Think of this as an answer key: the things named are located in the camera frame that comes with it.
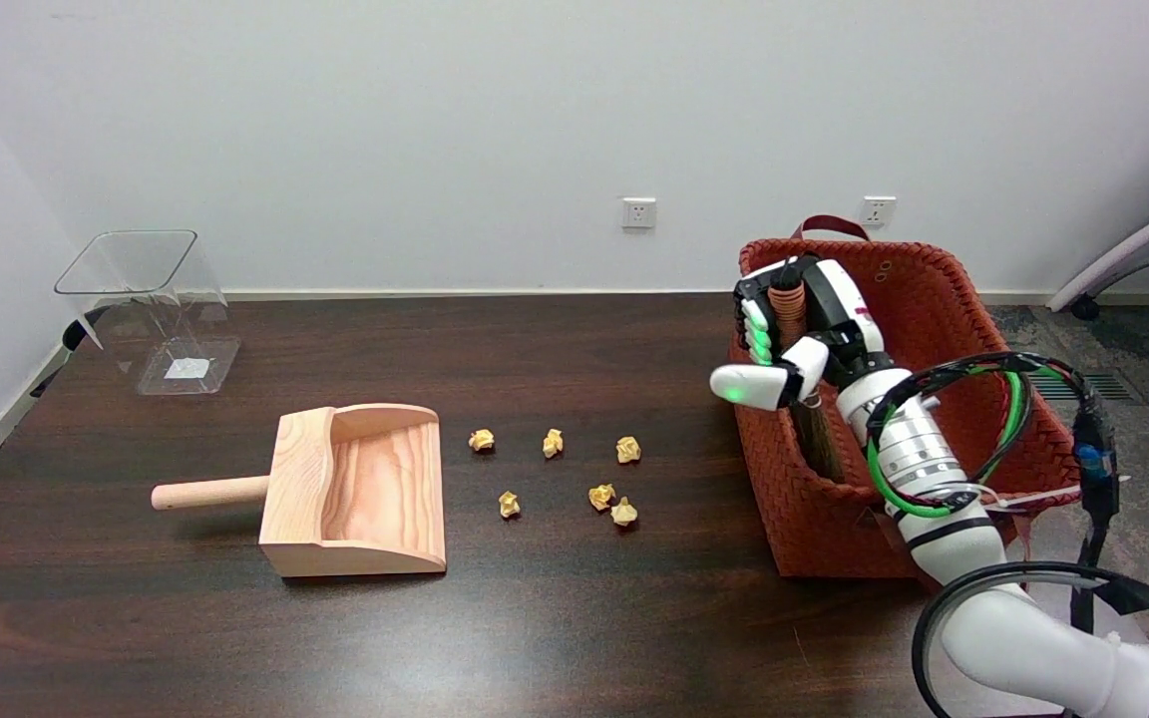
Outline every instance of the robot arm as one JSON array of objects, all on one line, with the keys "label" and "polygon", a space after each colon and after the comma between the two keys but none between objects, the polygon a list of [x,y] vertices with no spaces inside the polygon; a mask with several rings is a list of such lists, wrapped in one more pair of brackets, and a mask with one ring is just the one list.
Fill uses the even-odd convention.
[{"label": "robot arm", "polygon": [[[769,287],[782,273],[805,285],[807,333],[779,346]],[[911,376],[885,354],[884,337],[851,278],[835,261],[794,257],[754,272],[735,287],[738,326],[757,365],[728,364],[711,376],[717,396],[776,410],[801,403],[818,381],[833,383],[845,422],[866,442],[866,423],[886,392]],[[879,440],[880,468],[907,495],[934,495],[970,481],[920,396],[900,406]],[[1004,563],[1000,533],[974,495],[946,517],[921,518],[886,503],[911,558],[944,586]],[[996,690],[1047,700],[1085,718],[1149,715],[1149,646],[1073,631],[1036,608],[1017,586],[989,587],[958,604],[942,626],[949,658]]]}]

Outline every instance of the wall socket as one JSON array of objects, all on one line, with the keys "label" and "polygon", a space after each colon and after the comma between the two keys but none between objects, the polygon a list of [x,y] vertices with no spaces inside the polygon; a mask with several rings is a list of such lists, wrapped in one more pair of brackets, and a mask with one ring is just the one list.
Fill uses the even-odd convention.
[{"label": "wall socket", "polygon": [[655,224],[656,210],[654,196],[624,196],[624,229],[647,231]]},{"label": "wall socket", "polygon": [[865,227],[884,227],[894,218],[897,196],[865,196],[858,210],[858,223]]}]

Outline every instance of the crumpled paper ball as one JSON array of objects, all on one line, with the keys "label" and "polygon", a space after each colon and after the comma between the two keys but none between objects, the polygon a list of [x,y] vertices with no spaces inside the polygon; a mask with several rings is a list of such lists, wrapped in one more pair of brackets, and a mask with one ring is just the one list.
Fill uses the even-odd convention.
[{"label": "crumpled paper ball", "polygon": [[620,499],[618,503],[615,504],[615,509],[610,509],[610,517],[615,519],[615,523],[619,526],[627,526],[630,523],[638,519],[638,509],[635,505],[629,503],[629,496]]},{"label": "crumpled paper ball", "polygon": [[514,514],[520,514],[520,504],[517,503],[517,495],[510,491],[502,492],[499,495],[499,515],[507,518]]},{"label": "crumpled paper ball", "polygon": [[494,448],[494,435],[491,429],[478,429],[469,437],[469,446],[472,450],[485,450]]},{"label": "crumpled paper ball", "polygon": [[641,460],[641,445],[638,443],[638,438],[635,437],[626,435],[620,438],[615,445],[615,450],[619,453],[619,464]]},{"label": "crumpled paper ball", "polygon": [[548,429],[548,435],[543,437],[543,456],[552,458],[565,449],[565,440],[562,438],[560,429]]},{"label": "crumpled paper ball", "polygon": [[587,500],[592,502],[593,508],[596,510],[609,509],[611,499],[615,499],[615,486],[612,485],[601,485],[587,489]]}]

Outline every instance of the clear acrylic trash bin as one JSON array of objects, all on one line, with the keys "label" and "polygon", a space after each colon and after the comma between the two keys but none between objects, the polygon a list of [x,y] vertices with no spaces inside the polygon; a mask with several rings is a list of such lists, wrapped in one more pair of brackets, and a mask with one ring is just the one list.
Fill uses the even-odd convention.
[{"label": "clear acrylic trash bin", "polygon": [[211,394],[241,345],[196,232],[105,232],[64,270],[55,292],[72,302],[137,394]]}]

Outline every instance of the table surface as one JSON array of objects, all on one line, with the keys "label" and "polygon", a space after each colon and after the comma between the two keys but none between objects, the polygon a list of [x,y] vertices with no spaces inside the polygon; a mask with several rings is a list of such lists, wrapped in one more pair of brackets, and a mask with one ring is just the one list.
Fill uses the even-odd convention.
[{"label": "table surface", "polygon": [[[0,449],[0,715],[926,715],[920,586],[776,576],[733,412],[707,391],[726,296],[233,321],[219,394],[136,396],[87,341]],[[268,472],[279,415],[370,401],[441,414],[444,577],[283,581],[259,505],[149,509],[156,482]],[[465,446],[478,427],[495,454]],[[616,463],[626,434],[638,465]],[[601,482],[635,531],[589,508]],[[520,518],[499,518],[503,491]]]}]

